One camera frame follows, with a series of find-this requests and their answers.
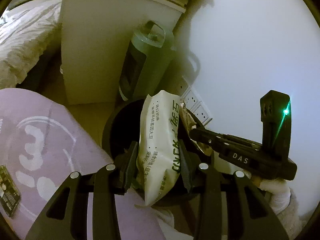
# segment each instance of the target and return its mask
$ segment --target white plastic packet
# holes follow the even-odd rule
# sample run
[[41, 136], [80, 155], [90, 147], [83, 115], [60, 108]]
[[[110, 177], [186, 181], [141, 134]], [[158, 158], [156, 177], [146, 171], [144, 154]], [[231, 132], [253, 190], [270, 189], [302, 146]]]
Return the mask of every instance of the white plastic packet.
[[180, 97], [161, 90], [147, 96], [140, 116], [137, 180], [145, 192], [146, 206], [165, 196], [180, 175], [178, 145]]

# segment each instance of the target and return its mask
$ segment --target human hand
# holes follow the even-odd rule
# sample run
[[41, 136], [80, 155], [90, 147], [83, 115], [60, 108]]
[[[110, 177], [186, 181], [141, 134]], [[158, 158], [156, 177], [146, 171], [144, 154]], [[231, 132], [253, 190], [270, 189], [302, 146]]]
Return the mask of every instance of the human hand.
[[256, 187], [272, 193], [269, 205], [276, 215], [287, 208], [290, 203], [291, 192], [286, 180], [280, 178], [262, 179], [259, 176], [251, 175], [249, 171], [244, 171], [244, 174]]

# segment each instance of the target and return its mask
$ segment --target purple mat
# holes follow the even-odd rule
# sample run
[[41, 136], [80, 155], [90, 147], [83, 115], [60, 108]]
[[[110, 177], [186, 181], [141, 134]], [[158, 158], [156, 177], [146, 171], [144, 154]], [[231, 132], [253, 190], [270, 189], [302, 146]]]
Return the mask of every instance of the purple mat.
[[[0, 90], [0, 149], [0, 165], [21, 192], [13, 218], [0, 212], [20, 239], [71, 172], [89, 174], [112, 162], [64, 106], [23, 89]], [[143, 203], [134, 190], [116, 195], [122, 240], [165, 240], [152, 209], [135, 207]], [[88, 221], [91, 215], [89, 205]]]

